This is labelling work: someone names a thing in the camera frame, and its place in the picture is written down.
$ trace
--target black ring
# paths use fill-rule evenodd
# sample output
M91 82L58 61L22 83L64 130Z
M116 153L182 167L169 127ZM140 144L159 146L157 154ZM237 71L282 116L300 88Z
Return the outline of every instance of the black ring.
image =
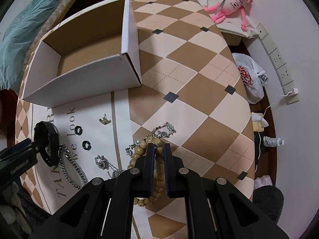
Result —
M87 140L83 141L82 147L84 150L88 150L88 151L91 150L92 148L90 141L87 141Z
M83 129L82 129L81 126L76 126L76 127L74 128L74 133L75 133L76 135L80 136L80 135L82 135L82 132L83 132Z

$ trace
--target white cable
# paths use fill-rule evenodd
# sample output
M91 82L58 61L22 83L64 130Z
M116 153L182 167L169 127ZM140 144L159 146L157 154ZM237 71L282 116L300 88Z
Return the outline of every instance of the white cable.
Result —
M290 91L290 92L287 93L286 95L281 95L281 96L278 97L278 99L280 99L280 97L287 97L287 96L288 96L289 94L291 94L291 93L292 93L292 91ZM261 119L258 120L258 122L257 122L257 125L258 125L258 135L259 135L259 156L258 156L258 161L259 161L259 158L260 158L260 145L261 145L261 136L260 136L260 131L259 131L259 122L264 118L264 116L265 116L265 114L266 114L266 110L267 110L268 108L270 108L272 105L274 105L274 103L275 103L277 100L275 100L272 104L270 104L270 105L265 109L265 112L264 112L264 114L262 115Z

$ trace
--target argyle tablecloth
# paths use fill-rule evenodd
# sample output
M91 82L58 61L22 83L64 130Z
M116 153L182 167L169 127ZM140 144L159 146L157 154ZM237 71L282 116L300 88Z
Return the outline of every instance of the argyle tablecloth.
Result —
M254 142L246 93L232 54L197 0L131 0L142 86L128 90L133 139L168 121L173 155L201 176L225 177L246 197L254 187ZM30 104L17 105L16 142L29 136ZM43 207L33 169L21 177ZM134 207L132 238L187 237L182 199Z

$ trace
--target teal blanket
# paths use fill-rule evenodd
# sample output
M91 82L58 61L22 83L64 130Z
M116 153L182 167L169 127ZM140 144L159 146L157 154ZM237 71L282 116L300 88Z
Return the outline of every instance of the teal blanket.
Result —
M14 18L0 44L0 89L19 93L25 54L60 0L32 0Z

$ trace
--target charger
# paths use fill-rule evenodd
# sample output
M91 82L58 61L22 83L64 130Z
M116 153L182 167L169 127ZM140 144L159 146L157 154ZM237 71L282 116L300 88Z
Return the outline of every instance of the charger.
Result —
M288 96L294 96L298 94L298 88L292 88L291 90L289 90L288 92Z

